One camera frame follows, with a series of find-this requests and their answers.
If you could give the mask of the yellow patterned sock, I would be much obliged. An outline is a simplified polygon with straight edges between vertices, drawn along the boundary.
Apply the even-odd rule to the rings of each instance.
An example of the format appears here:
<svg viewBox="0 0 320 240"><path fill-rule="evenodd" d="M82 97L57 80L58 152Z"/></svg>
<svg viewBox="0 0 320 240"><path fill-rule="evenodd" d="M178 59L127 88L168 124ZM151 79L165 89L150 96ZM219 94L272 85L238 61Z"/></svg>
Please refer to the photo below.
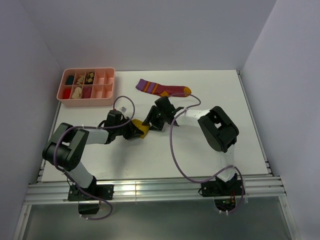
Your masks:
<svg viewBox="0 0 320 240"><path fill-rule="evenodd" d="M149 125L143 125L143 122L141 120L138 120L138 119L133 119L132 120L132 123L139 129L143 132L142 135L140 135L139 137L144 139L145 136L147 135L149 129L150 129L150 126Z"/></svg>

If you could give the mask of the brown yellow argyle sock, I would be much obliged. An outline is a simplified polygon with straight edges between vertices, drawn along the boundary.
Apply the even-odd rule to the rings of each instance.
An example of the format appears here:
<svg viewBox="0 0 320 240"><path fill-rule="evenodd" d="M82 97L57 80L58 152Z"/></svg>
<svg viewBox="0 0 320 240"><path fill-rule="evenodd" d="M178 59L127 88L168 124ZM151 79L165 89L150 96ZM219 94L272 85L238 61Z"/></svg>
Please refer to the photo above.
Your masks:
<svg viewBox="0 0 320 240"><path fill-rule="evenodd" d="M89 73L86 75L84 84L85 84L85 85L92 85L92 84L94 83L94 79L95 79L95 72L89 72Z"/></svg>

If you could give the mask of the maroon sock purple toe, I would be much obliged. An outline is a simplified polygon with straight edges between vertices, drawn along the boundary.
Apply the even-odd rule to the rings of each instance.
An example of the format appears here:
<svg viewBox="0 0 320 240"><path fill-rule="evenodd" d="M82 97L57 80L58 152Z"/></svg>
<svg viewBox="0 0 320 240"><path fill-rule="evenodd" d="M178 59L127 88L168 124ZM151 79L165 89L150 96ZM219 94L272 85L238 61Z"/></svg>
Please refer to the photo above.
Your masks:
<svg viewBox="0 0 320 240"><path fill-rule="evenodd" d="M92 94L92 88L91 87L84 87L82 89L82 98L83 99L90 99Z"/></svg>

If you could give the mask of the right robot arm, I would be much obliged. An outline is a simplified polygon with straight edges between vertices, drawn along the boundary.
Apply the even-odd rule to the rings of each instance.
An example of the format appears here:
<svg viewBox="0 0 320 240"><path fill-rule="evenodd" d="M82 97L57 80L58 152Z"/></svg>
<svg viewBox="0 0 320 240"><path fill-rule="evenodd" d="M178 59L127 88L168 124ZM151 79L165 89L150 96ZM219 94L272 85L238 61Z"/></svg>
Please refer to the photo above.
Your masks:
<svg viewBox="0 0 320 240"><path fill-rule="evenodd" d="M216 183L217 191L222 195L227 195L234 188L232 181L241 174L235 166L234 157L239 129L220 106L206 110L192 109L200 104L201 101L188 107L174 107L169 97L160 97L154 102L142 125L148 126L150 130L161 131L165 123L169 124L170 152L173 162L181 175L188 181L197 184L206 183L214 178L218 178L219 181ZM218 154L217 164L220 167L218 172L207 179L196 180L188 177L182 171L173 148L174 126L191 126L201 129L206 142Z"/></svg>

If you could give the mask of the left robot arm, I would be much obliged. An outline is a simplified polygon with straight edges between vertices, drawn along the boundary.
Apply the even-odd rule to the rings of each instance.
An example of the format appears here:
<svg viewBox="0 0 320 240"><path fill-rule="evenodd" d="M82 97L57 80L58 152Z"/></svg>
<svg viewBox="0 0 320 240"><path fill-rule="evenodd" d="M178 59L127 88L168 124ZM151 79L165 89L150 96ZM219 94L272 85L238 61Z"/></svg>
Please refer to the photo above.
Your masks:
<svg viewBox="0 0 320 240"><path fill-rule="evenodd" d="M75 127L61 123L46 143L42 158L80 187L79 194L91 200L98 193L97 179L81 162L86 145L107 145L121 136L131 140L144 135L129 117L112 109L97 127Z"/></svg>

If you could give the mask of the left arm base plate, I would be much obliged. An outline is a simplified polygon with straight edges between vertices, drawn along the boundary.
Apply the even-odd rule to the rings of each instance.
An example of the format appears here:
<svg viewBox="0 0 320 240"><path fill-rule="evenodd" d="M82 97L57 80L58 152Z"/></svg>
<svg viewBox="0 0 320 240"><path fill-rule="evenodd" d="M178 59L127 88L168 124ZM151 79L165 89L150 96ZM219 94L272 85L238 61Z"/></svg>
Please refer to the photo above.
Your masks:
<svg viewBox="0 0 320 240"><path fill-rule="evenodd" d="M86 189L72 185L67 200L69 202L112 200L113 193L113 184L98 184Z"/></svg>

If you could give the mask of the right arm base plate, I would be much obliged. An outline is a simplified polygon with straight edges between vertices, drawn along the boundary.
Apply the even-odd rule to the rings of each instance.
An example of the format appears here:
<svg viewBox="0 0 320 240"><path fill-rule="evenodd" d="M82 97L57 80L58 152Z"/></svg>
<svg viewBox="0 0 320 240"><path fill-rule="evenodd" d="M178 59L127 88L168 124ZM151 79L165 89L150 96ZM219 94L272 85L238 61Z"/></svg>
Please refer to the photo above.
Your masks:
<svg viewBox="0 0 320 240"><path fill-rule="evenodd" d="M224 182L217 179L202 183L198 193L202 197L241 196L243 193L243 187L240 180Z"/></svg>

